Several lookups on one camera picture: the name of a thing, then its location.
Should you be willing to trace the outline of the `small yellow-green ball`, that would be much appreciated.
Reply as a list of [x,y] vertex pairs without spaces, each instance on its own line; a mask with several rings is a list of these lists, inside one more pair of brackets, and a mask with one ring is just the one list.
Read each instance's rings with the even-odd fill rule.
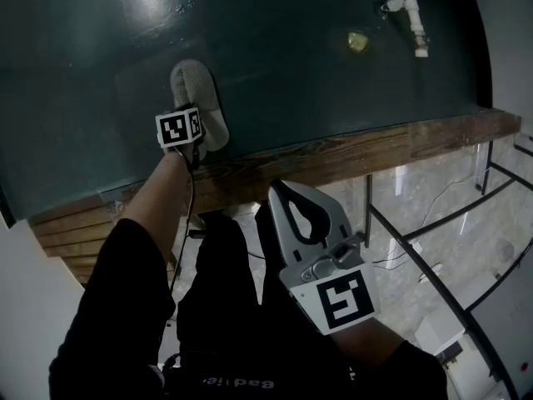
[[354,53],[364,53],[369,47],[369,42],[369,37],[361,32],[349,32],[347,34],[348,46]]

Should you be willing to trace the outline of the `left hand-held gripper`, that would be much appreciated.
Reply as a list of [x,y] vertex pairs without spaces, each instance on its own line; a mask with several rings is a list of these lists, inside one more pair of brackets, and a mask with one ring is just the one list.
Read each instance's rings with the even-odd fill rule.
[[189,106],[157,115],[155,123],[161,148],[195,143],[203,136],[200,111],[197,107]]

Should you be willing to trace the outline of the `white plastic pipe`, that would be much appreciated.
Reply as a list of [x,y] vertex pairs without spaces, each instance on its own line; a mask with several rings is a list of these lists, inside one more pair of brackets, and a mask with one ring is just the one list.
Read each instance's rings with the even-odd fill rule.
[[397,13],[404,10],[409,18],[410,28],[414,35],[415,57],[428,58],[428,42],[426,31],[421,22],[417,0],[387,0],[381,5],[384,13]]

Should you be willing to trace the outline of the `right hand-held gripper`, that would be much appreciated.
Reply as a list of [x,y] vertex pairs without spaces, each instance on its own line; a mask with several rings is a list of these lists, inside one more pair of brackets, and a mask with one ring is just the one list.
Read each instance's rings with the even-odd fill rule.
[[[290,203],[311,224],[308,237]],[[288,266],[279,278],[315,329],[331,335],[375,317],[380,302],[374,268],[361,258],[361,239],[351,236],[341,204],[314,187],[281,179],[271,182],[268,204]]]

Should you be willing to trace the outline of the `person's right forearm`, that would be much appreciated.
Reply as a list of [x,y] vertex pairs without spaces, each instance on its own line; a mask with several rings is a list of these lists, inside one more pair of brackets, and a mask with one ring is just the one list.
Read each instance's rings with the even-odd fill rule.
[[354,370],[370,370],[382,365],[404,338],[375,318],[330,335]]

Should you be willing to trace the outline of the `wooden platform edge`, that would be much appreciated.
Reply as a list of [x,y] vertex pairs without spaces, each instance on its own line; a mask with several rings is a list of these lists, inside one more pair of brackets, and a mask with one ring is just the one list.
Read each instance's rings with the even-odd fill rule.
[[[275,178],[321,186],[486,143],[518,133],[520,128],[520,117],[489,110],[327,137],[214,163],[192,172],[193,208],[205,212],[261,201]],[[98,206],[113,200],[132,200],[141,187],[108,191],[72,202],[32,217],[30,223],[49,219],[60,209],[78,207],[81,203]]]

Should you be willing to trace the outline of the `wooden slat steps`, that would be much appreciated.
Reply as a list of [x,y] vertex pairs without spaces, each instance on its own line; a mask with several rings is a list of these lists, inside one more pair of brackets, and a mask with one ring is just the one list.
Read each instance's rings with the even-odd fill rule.
[[131,198],[106,204],[60,209],[49,219],[30,225],[45,254],[60,258],[82,285],[92,276],[97,256],[118,220],[126,211]]

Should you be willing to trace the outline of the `person's black shirt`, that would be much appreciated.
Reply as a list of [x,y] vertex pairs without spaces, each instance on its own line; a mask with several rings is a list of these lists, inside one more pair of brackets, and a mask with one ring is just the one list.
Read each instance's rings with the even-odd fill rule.
[[408,342],[374,370],[346,363],[346,376],[202,362],[180,349],[178,303],[150,235],[121,220],[50,365],[51,400],[447,400],[439,362]]

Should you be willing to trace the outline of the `person's left forearm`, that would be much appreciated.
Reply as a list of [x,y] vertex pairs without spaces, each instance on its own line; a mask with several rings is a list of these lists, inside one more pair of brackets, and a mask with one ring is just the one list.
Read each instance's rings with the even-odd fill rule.
[[188,189],[193,186],[193,154],[191,144],[167,148],[122,215],[150,234],[165,260],[172,255]]

